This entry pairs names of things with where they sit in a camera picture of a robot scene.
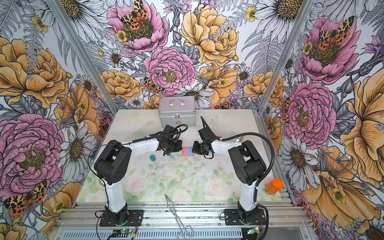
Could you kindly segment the blue rectangular block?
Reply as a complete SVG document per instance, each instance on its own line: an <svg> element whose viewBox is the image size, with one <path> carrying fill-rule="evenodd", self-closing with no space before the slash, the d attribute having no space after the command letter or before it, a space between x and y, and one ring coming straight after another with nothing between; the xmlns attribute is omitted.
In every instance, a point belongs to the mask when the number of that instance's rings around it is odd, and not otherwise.
<svg viewBox="0 0 384 240"><path fill-rule="evenodd" d="M188 147L188 156L192 157L193 156L193 148Z"/></svg>

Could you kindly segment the pink rectangular block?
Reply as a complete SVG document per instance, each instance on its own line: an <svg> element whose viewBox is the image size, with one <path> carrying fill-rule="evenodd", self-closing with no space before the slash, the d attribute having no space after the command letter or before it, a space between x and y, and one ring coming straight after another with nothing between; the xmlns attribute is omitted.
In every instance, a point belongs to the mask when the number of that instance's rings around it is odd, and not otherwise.
<svg viewBox="0 0 384 240"><path fill-rule="evenodd" d="M183 156L184 157L188 157L189 156L189 148L188 147L184 147L183 148Z"/></svg>

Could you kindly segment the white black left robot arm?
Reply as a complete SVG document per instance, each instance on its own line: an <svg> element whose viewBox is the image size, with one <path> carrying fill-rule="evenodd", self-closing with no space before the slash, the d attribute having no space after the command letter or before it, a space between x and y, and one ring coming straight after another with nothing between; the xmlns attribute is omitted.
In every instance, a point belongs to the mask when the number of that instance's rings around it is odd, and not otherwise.
<svg viewBox="0 0 384 240"><path fill-rule="evenodd" d="M104 149L94 163L93 173L104 184L107 203L100 218L101 227L141 225L144 211L128 210L123 194L123 178L127 175L130 160L143 154L163 151L177 153L182 150L180 136L188 129L186 124L172 127L166 125L160 132L129 143L111 140L102 145Z"/></svg>

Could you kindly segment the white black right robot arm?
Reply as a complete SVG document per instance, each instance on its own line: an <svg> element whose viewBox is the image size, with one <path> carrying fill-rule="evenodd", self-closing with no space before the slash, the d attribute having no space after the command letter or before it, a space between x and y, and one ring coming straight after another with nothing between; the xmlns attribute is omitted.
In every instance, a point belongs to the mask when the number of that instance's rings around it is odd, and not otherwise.
<svg viewBox="0 0 384 240"><path fill-rule="evenodd" d="M208 159L208 154L220 154L231 159L235 174L242 183L241 197L238 210L234 217L228 216L227 225L242 223L244 225L269 224L268 209L259 204L257 193L260 183L270 173L275 162L274 146L267 137L253 132L241 133L228 138L218 137L201 117L203 128L199 130L201 142L195 141L193 153ZM271 150L271 161L267 166L255 145L246 140L240 142L240 137L256 136L264 140Z"/></svg>

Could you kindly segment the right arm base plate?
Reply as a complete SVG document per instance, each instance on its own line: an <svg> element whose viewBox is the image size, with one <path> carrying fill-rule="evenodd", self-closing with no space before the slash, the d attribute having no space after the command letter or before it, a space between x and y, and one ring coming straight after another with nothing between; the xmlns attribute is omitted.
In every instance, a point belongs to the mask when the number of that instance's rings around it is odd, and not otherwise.
<svg viewBox="0 0 384 240"><path fill-rule="evenodd" d="M225 223L227 226L255 225L261 226L267 223L267 215L261 208L255 208L246 212L243 209L225 209Z"/></svg>

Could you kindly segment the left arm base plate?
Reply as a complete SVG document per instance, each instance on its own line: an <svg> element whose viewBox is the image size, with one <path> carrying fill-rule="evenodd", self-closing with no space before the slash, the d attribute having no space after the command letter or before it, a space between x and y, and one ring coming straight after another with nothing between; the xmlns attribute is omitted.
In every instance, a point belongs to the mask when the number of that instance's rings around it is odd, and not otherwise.
<svg viewBox="0 0 384 240"><path fill-rule="evenodd" d="M119 213L104 211L100 227L140 227L143 220L143 210L122 210Z"/></svg>

